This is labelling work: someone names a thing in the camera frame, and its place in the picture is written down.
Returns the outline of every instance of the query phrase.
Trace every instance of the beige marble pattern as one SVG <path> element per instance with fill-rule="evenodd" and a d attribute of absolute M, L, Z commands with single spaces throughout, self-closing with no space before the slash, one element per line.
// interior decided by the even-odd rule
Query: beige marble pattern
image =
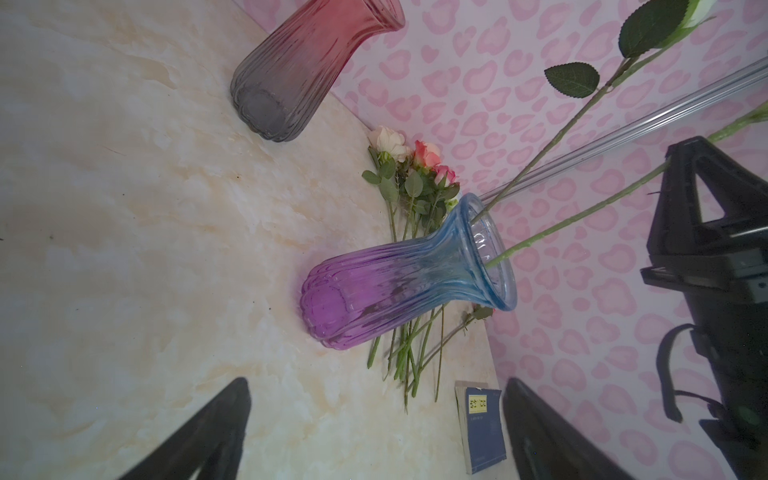
<path fill-rule="evenodd" d="M 288 144 L 238 119 L 263 37 L 230 0 L 0 2 L 0 478 L 115 478 L 236 376 L 240 478 L 466 476 L 452 383 L 495 386 L 483 325 L 409 415 L 368 346 L 305 332 L 309 269 L 386 215 L 336 99 Z"/>

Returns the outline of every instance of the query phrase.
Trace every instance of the glass vase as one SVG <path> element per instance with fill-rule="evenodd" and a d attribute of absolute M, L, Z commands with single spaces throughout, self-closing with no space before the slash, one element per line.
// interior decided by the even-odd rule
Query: glass vase
<path fill-rule="evenodd" d="M 235 70 L 237 113 L 267 140 L 296 138 L 357 47 L 405 24 L 398 0 L 309 0 Z"/>
<path fill-rule="evenodd" d="M 347 253 L 315 266 L 304 282 L 301 311 L 310 335 L 344 350 L 401 326 L 450 300 L 500 310 L 517 304 L 508 260 L 482 202 L 467 194 L 428 237 Z"/>

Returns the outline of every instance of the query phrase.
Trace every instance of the heart pattern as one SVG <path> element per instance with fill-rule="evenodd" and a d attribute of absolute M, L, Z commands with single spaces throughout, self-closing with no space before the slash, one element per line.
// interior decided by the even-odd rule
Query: heart pattern
<path fill-rule="evenodd" d="M 270 31 L 303 4 L 235 2 Z M 416 139 L 440 143 L 462 190 L 474 193 L 516 175 L 583 104 L 554 91 L 544 69 L 558 61 L 587 61 L 603 79 L 610 76 L 621 62 L 616 45 L 621 22 L 639 5 L 636 0 L 401 4 L 406 26 L 364 42 L 331 92 L 366 125 L 402 131 L 411 146 Z M 715 19 L 603 98 L 544 162 L 764 56 L 768 3 L 720 0 L 710 15 Z M 709 134 L 767 98 L 768 88 L 758 85 L 516 194 L 494 212 L 503 240 L 511 246 L 603 200 L 657 166 L 669 144 Z M 768 177 L 764 128 L 745 128 L 718 147 Z M 645 286 L 638 273 L 648 265 L 645 242 L 659 190 L 660 184 L 651 182 L 518 253 L 512 259 L 518 306 L 486 323 L 495 339 L 489 342 L 502 385 L 509 376 L 523 378 L 635 478 L 723 478 L 730 469 L 717 460 L 722 458 L 717 448 L 700 429 L 667 420 L 659 401 L 658 339 L 670 324 L 691 321 L 679 293 Z M 703 210 L 712 206 L 708 200 Z M 523 347 L 523 338 L 529 347 Z M 712 381 L 708 362 L 687 335 L 678 343 L 676 378 L 689 389 L 709 391 L 713 383 L 702 380 Z M 637 414 L 618 389 L 629 394 Z"/>

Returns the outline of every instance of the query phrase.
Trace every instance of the pink rose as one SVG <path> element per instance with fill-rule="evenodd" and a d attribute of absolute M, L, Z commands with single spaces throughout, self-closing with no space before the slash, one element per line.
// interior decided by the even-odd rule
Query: pink rose
<path fill-rule="evenodd" d="M 433 168 L 440 165 L 440 149 L 429 142 L 416 141 L 416 154 L 414 160 L 417 165 Z"/>
<path fill-rule="evenodd" d="M 437 177 L 435 177 L 435 183 L 440 184 L 443 178 L 445 178 L 445 184 L 450 185 L 456 181 L 456 172 L 451 170 L 448 165 L 438 165 L 435 167 Z"/>

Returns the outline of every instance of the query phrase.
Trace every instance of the marble tabletop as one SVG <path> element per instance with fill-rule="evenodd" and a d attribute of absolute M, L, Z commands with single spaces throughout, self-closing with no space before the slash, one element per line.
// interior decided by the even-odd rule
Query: marble tabletop
<path fill-rule="evenodd" d="M 389 232 L 335 98 L 288 144 L 237 117 L 264 36 L 229 0 L 3 2 L 0 477 L 118 477 L 244 376 L 239 478 L 466 478 L 452 386 L 497 386 L 481 323 L 406 415 L 381 356 L 300 320 L 312 266 Z"/>

